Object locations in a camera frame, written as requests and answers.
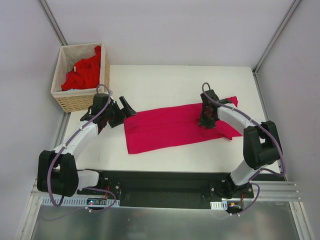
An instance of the white tabletop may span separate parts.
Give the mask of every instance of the white tabletop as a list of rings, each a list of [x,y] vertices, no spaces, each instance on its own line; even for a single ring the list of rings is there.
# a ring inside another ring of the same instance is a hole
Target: white tabletop
[[[221,98],[237,96],[238,107],[252,118],[264,120],[256,84],[249,67],[111,65],[110,89],[118,102],[124,96],[139,112],[200,103],[201,86],[208,82]],[[86,111],[72,112],[66,136]],[[243,138],[234,137],[128,154],[124,125],[107,125],[83,150],[76,165],[119,171],[231,172],[243,160]],[[275,162],[269,167],[279,172]]]

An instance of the wicker basket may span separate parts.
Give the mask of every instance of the wicker basket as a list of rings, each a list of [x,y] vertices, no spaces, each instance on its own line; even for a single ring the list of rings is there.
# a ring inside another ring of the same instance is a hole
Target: wicker basket
[[[61,105],[66,113],[87,110],[93,104],[94,95],[97,93],[95,88],[83,90],[62,91],[61,85],[66,81],[66,74],[69,73],[76,62],[81,59],[88,59],[94,56],[95,47],[101,46],[100,62],[100,84],[109,87],[110,84],[110,64],[107,58],[106,47],[102,42],[61,46],[57,65],[54,72],[51,94]],[[106,92],[101,87],[100,93]]]

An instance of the cable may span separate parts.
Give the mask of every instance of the cable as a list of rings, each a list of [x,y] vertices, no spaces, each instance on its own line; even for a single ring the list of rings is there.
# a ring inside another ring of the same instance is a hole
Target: cable
[[[258,192],[256,193],[256,196],[255,196],[254,200],[250,203],[250,205],[247,206],[245,209],[243,209],[243,210],[241,211],[241,213],[243,213],[243,212],[247,211],[249,208],[251,208],[251,207],[253,206],[253,204],[255,204],[255,202],[256,202],[256,201],[258,200],[258,198],[259,198],[259,195],[260,195],[260,186],[259,186],[258,184],[256,184],[256,183],[254,183],[254,182],[251,182],[251,184],[252,184],[252,185],[255,185],[255,186],[258,188]]]
[[[272,140],[272,142],[274,143],[277,151],[278,151],[278,154],[279,154],[279,157],[280,157],[280,160],[281,160],[281,164],[282,164],[282,173],[277,173],[275,171],[272,171],[270,169],[267,169],[267,168],[261,168],[257,173],[259,174],[260,171],[267,171],[267,172],[270,172],[278,177],[283,177],[285,174],[286,174],[286,171],[287,171],[287,166],[286,166],[286,162],[285,162],[285,159],[284,159],[284,156],[283,156],[283,153],[282,153],[282,150],[279,146],[279,143],[277,142],[277,140],[275,139],[274,136],[272,136],[272,134],[266,130],[263,126],[261,126],[258,122],[256,122],[255,120],[253,120],[250,116],[248,116],[246,113],[244,113],[243,111],[239,110],[238,108],[236,107],[231,107],[231,106],[228,106],[228,105],[225,105],[225,104],[222,104],[220,102],[217,102],[215,100],[213,100],[205,91],[205,85],[207,85],[209,87],[209,90],[211,90],[210,88],[210,85],[209,83],[205,82],[204,84],[202,84],[202,92],[203,94],[215,105],[217,106],[220,106],[220,107],[224,107],[224,108],[227,108],[227,109],[231,109],[232,111],[236,111],[237,113],[241,114],[242,116],[244,116],[246,119],[248,119],[251,123],[253,123],[254,125],[256,125],[258,128],[260,128],[265,134],[267,134],[267,136]]]
[[[240,201],[237,202],[237,204],[243,205],[244,204],[244,198],[245,198],[245,194],[242,192],[241,193],[241,199],[240,199]]]
[[[104,107],[101,109],[100,112],[98,112],[97,115],[95,115],[93,118],[91,118],[88,122],[86,122],[83,126],[82,126],[82,129],[85,128],[88,124],[90,124],[91,122],[93,122],[97,117],[99,117],[100,114],[102,114],[106,108],[108,107],[110,101],[111,101],[111,95],[113,94],[113,92],[104,84],[99,84],[98,86],[96,86],[96,92],[99,93],[99,87],[100,86],[104,86],[108,92],[108,100],[106,102],[106,104],[104,105]],[[52,173],[52,170],[54,168],[54,165],[56,163],[56,161],[58,160],[59,156],[61,155],[61,153],[67,148],[67,146],[70,144],[70,142],[78,135],[78,133],[81,132],[80,128],[78,128],[77,131],[74,132],[74,134],[65,142],[65,144],[63,145],[63,147],[60,149],[60,151],[55,155],[55,157],[53,158],[50,166],[49,166],[49,170],[48,170],[48,175],[46,177],[46,182],[47,182],[47,188],[48,188],[48,193],[49,193],[49,197],[50,197],[50,200],[53,204],[53,206],[55,206],[56,208],[60,207],[65,196],[62,196],[59,203],[57,204],[55,199],[54,199],[54,196],[53,196],[53,193],[52,193],[52,188],[51,188],[51,173]]]
[[[98,188],[93,188],[93,187],[86,187],[86,188],[84,188],[84,189],[94,190],[94,191],[100,191],[100,192],[105,192],[105,193],[107,193],[107,194],[111,194],[111,195],[113,196],[113,198],[114,198],[114,201],[113,201],[112,204],[110,204],[109,206],[106,206],[106,207],[104,207],[103,209],[100,209],[100,210],[90,209],[89,212],[94,212],[94,213],[103,212],[103,211],[111,208],[113,205],[115,205],[115,204],[117,203],[117,197],[116,197],[116,195],[115,195],[113,192],[111,192],[111,191],[103,190],[103,189],[98,189]],[[68,216],[68,215],[70,215],[70,214],[73,214],[73,213],[75,213],[75,212],[77,212],[77,211],[79,211],[79,210],[82,210],[82,209],[85,209],[85,210],[86,210],[86,209],[88,209],[88,207],[78,207],[78,208],[76,208],[76,209],[74,209],[74,210],[66,213],[65,215],[59,216],[59,217],[54,218],[54,219],[46,219],[46,218],[44,218],[43,215],[42,215],[42,212],[41,212],[40,218],[41,218],[42,220],[44,220],[45,222],[54,222],[54,221],[57,221],[57,220],[59,220],[59,219],[62,219],[62,218],[64,218],[64,217],[66,217],[66,216]]]
[[[107,198],[107,196],[108,196],[108,193],[106,192],[106,193],[104,194],[104,196],[102,197],[102,199],[105,200],[105,199]]]

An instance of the white wall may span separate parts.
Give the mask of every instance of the white wall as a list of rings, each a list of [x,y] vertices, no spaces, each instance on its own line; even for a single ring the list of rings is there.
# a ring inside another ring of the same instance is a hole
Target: white wall
[[[0,239],[12,240],[62,116],[50,94],[60,45],[36,0],[1,1],[0,33]]]
[[[111,64],[254,67],[293,0],[47,0],[68,44]]]
[[[267,111],[277,123],[315,238],[320,239],[320,1],[302,2],[258,72]]]

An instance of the folded red cloth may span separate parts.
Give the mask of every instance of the folded red cloth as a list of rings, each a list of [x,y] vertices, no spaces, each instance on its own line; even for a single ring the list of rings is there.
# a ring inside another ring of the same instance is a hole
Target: folded red cloth
[[[238,106],[237,97],[229,100]],[[198,125],[202,103],[165,107],[138,112],[124,121],[126,146],[129,154],[194,144],[218,138],[239,137],[241,134],[223,121],[205,129]]]
[[[95,56],[78,61],[61,85],[62,91],[70,89],[94,89],[100,81],[101,46],[94,48]]]

